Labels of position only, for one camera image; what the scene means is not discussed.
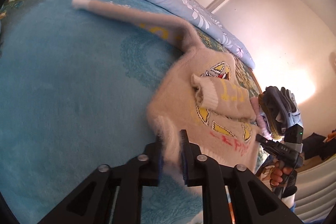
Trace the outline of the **person's right hand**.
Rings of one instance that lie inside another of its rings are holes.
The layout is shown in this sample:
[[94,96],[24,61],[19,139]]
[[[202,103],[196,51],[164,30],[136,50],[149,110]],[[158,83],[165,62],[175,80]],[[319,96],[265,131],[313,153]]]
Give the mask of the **person's right hand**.
[[292,172],[292,168],[291,167],[283,167],[283,168],[279,168],[280,166],[280,162],[277,161],[275,163],[274,166],[274,170],[270,175],[270,185],[272,187],[276,187],[279,185],[285,185],[285,180],[284,180],[284,176],[289,176]]

